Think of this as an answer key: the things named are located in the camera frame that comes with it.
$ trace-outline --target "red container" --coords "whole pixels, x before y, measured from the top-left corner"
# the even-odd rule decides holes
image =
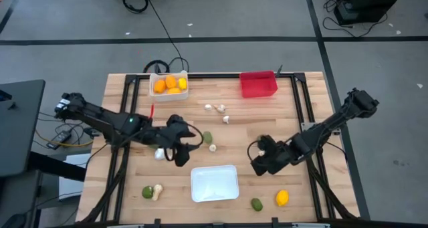
[[[268,97],[278,90],[272,71],[240,73],[239,80],[244,98]]]

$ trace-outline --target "gray floor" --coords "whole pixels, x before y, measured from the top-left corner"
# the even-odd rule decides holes
[[[0,3],[0,18],[11,2]],[[324,0],[313,2],[321,23],[329,16],[322,9]],[[172,37],[314,37],[306,0],[153,0],[153,4]],[[388,12],[389,19],[369,36],[428,35],[426,12],[426,0],[399,0]],[[352,31],[359,34],[368,26],[358,24]],[[322,26],[321,31],[324,37],[346,37]],[[121,0],[19,0],[0,33],[0,40],[155,37],[166,35],[152,9],[134,15],[125,10]],[[281,64],[283,71],[324,71],[316,42],[178,43],[177,47],[192,72],[276,70]],[[341,99],[358,87],[381,102],[372,118],[349,125],[371,218],[428,223],[424,138],[428,43],[331,42],[326,43],[326,49]],[[2,45],[0,83],[44,79],[41,110],[52,114],[63,92],[82,92],[87,100],[100,104],[109,73],[141,72],[151,60],[175,56],[168,43]],[[55,122],[39,122],[37,128],[52,137],[56,126]],[[33,149],[44,154],[70,151],[47,150],[36,144]],[[76,203],[45,209],[40,225],[59,225],[75,209]]]

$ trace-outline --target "green lime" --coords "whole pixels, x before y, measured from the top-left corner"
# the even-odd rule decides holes
[[[263,209],[261,201],[257,198],[251,200],[251,206],[255,211],[261,211]]]
[[[142,196],[146,199],[151,199],[153,197],[153,187],[146,186],[142,190]]]
[[[203,133],[203,142],[205,142],[206,144],[212,144],[213,143],[213,136],[211,135],[211,133],[209,131],[205,131]]]

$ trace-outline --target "wooden table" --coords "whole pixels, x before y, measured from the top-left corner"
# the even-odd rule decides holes
[[[102,102],[104,108],[119,111],[124,78],[125,74],[108,76]],[[323,121],[332,114],[323,73],[306,72],[306,79],[316,121]],[[300,131],[290,79],[278,79],[278,91],[269,98],[243,99],[238,79],[191,79],[189,87],[190,94],[187,100],[156,104],[154,126],[165,125],[171,114],[181,115],[202,132],[208,130],[213,134],[217,152],[209,152],[208,146],[203,144],[191,152],[190,161],[179,168],[174,162],[155,160],[153,149],[133,142],[126,173],[120,223],[153,223],[155,218],[161,219],[162,223],[264,223],[271,222],[272,217],[278,217],[280,222],[315,221],[308,171],[304,162],[297,166],[288,165],[276,175],[266,173],[262,177],[257,177],[246,155],[248,144],[260,134],[270,134],[276,140],[285,140]],[[302,89],[301,87],[299,89],[302,106],[306,110]],[[148,80],[142,80],[136,112],[149,115],[151,103],[148,97]],[[223,115],[215,110],[204,110],[206,104],[226,105],[225,115],[230,116],[230,124],[224,124]],[[196,137],[190,139],[189,143],[198,141],[199,137]],[[341,146],[339,136],[331,137],[329,142]],[[104,139],[96,138],[92,153],[103,145]],[[257,148],[253,148],[251,154],[255,157]],[[110,149],[107,147],[90,161],[77,221],[90,212],[104,192],[110,155]],[[324,161],[331,189],[351,213],[358,215],[354,189],[343,153],[326,144]],[[206,203],[192,201],[191,170],[195,167],[224,164],[236,166],[239,197],[236,200]],[[143,199],[142,188],[158,183],[164,187],[160,199],[158,201]],[[290,201],[285,207],[278,207],[275,195],[282,189],[289,192]],[[324,194],[319,187],[318,190],[323,214],[327,217]],[[263,211],[255,212],[251,208],[250,201],[254,197],[262,201]],[[115,200],[113,194],[109,219],[113,217]]]

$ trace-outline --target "white plastic tray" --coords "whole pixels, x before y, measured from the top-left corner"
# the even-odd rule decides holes
[[[150,80],[149,80],[150,92],[149,92],[149,94],[150,94],[150,97],[152,98],[152,100],[155,100],[157,102],[168,102],[168,101],[186,99],[189,96],[189,79],[187,78],[187,72],[186,71],[181,71],[180,73],[177,73],[177,74],[167,74],[167,75],[174,76],[174,78],[176,78],[177,80],[179,78],[185,78],[186,79],[187,89],[182,91],[180,94],[167,94],[166,91],[163,94],[156,94],[153,91],[154,83],[159,79],[165,79],[165,75],[158,75],[158,74],[151,74],[150,75]]]
[[[236,199],[238,176],[233,165],[194,168],[191,172],[194,202]]]

